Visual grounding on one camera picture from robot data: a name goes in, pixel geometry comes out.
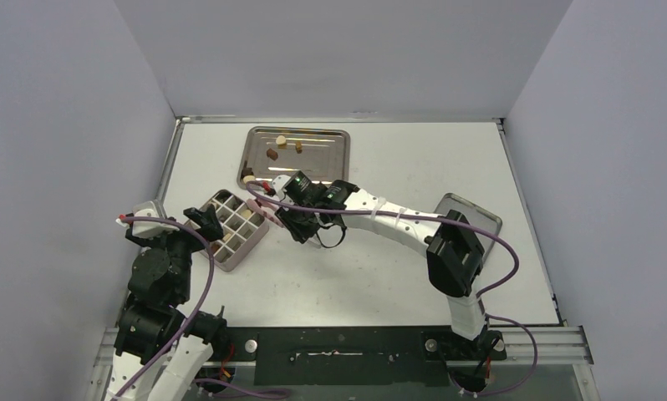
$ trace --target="gray wall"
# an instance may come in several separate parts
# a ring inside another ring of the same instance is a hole
[[[0,400],[84,396],[173,124],[110,0],[0,0]]]
[[[115,0],[176,114],[510,111],[570,0]]]
[[[605,400],[667,400],[667,1],[574,0],[507,120]]]

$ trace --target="brown food piece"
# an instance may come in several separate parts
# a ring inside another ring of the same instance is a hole
[[[245,168],[242,169],[242,171],[240,172],[240,178],[247,177],[248,175],[255,175],[255,174],[252,172],[252,167],[245,167]]]
[[[267,157],[276,160],[279,157],[279,154],[274,149],[267,149]]]

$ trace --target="pink object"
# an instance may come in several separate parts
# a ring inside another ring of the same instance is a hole
[[[257,214],[263,216],[264,218],[268,219],[272,223],[284,228],[284,224],[282,224],[282,222],[277,217],[272,216],[269,213],[267,213],[262,207],[260,207],[260,205],[257,204],[257,202],[254,199],[245,200],[245,205],[247,205],[247,207],[249,207],[251,211],[254,211],[255,213],[257,213]],[[269,204],[267,202],[262,202],[262,205],[266,206],[266,207],[269,207],[273,211],[276,210],[276,208],[272,204]]]

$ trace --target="metal tray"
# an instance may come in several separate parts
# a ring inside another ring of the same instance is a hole
[[[277,147],[279,135],[287,138],[285,148]],[[302,142],[302,153],[297,153],[296,141]],[[286,127],[254,127],[247,133],[245,150],[242,152],[240,168],[237,169],[237,184],[245,188],[241,178],[246,168],[252,169],[256,180],[270,181],[281,174],[301,170],[312,181],[325,185],[334,180],[349,178],[351,138],[349,133],[336,129],[301,129]],[[277,160],[267,157],[268,149],[277,151]]]

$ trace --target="metal plate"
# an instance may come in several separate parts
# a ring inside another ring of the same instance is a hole
[[[287,138],[283,149],[275,144],[279,135]],[[302,153],[297,153],[296,141],[301,141]],[[256,180],[270,181],[296,170],[303,171],[312,181],[321,181],[326,185],[334,180],[347,180],[350,146],[350,136],[342,130],[254,127],[247,133],[245,150],[237,170],[237,184],[245,188],[241,178],[248,167]],[[276,160],[267,157],[268,149],[277,152]]]
[[[494,215],[490,211],[487,211],[486,209],[462,198],[461,196],[448,193],[442,196],[442,200],[440,200],[440,203],[435,208],[435,213],[444,216],[451,210],[458,211],[462,215],[466,216],[466,219],[472,226],[483,228],[484,230],[492,232],[496,235],[501,232],[501,225],[503,225],[501,217]],[[482,236],[481,234],[476,234],[476,237],[479,238],[481,246],[484,247],[484,256],[482,260],[486,261],[486,258],[491,252],[491,248],[495,242],[488,237]]]

